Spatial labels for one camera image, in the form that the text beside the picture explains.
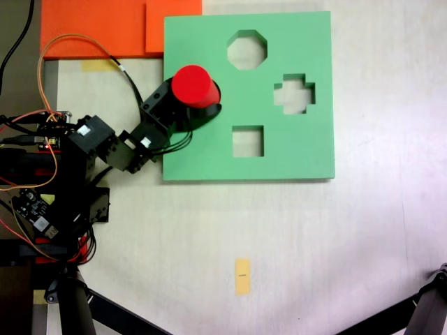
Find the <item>red cylinder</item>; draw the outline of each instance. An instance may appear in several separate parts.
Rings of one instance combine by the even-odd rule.
[[[174,96],[185,105],[205,108],[221,100],[210,74],[199,65],[188,65],[173,77]]]

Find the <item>yellow sticky note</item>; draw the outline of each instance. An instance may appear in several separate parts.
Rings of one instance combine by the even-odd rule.
[[[82,72],[119,71],[112,59],[85,59],[81,61]]]
[[[47,301],[44,298],[45,290],[34,290],[33,296],[34,296],[34,304],[35,305],[46,305]]]
[[[47,204],[52,204],[54,202],[54,195],[53,194],[41,194],[41,198]]]
[[[237,258],[235,263],[236,295],[250,293],[250,260]]]

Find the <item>red wire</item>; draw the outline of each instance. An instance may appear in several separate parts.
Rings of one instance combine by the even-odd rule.
[[[17,236],[17,237],[23,239],[25,242],[27,242],[27,243],[29,244],[29,241],[28,241],[27,239],[25,239],[22,235],[16,233],[14,230],[12,230],[11,228],[9,228],[9,226],[8,226],[6,223],[4,223],[3,220],[0,219],[0,223],[1,223],[7,230],[9,230],[10,232],[12,232],[15,236]]]
[[[19,120],[23,119],[24,117],[28,117],[28,116],[30,116],[30,115],[40,114],[40,113],[44,113],[44,112],[49,112],[50,114],[58,114],[58,115],[62,115],[61,113],[59,113],[59,112],[55,112],[55,111],[53,111],[53,110],[50,110],[50,111],[48,111],[48,110],[35,110],[35,111],[33,111],[33,112],[26,113],[26,114],[20,115],[19,117],[16,117],[14,120],[11,121],[11,123],[13,124],[14,122],[19,121]],[[3,126],[3,127],[1,127],[1,128],[0,128],[0,133],[1,133],[2,131],[4,131],[6,128],[7,128],[7,126]],[[14,184],[13,182],[11,182],[11,181],[9,181],[9,180],[7,180],[7,179],[4,179],[3,177],[0,177],[0,180],[3,180],[5,183],[10,184],[10,185],[12,185],[12,186],[17,186],[17,185]]]

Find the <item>gray surface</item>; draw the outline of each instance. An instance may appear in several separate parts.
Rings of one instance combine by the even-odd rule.
[[[22,33],[27,20],[29,0],[0,0],[0,63]],[[41,1],[36,0],[34,18],[28,34],[10,58],[3,76],[0,114],[24,114],[40,109],[36,69],[39,54]],[[1,136],[12,135],[4,131]],[[0,217],[14,225],[11,215],[0,208]],[[14,236],[0,227],[0,239]],[[33,292],[30,289],[31,267],[0,267],[0,321],[2,334],[31,333]]]

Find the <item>orange foam board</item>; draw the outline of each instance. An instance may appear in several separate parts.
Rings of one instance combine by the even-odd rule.
[[[147,0],[146,53],[163,56],[165,17],[189,15],[202,15],[202,0]]]
[[[42,0],[41,50],[58,35],[77,33],[95,38],[119,58],[161,57],[164,17],[201,13],[201,0]],[[102,58],[107,57],[94,44],[76,38],[57,41],[45,55]]]

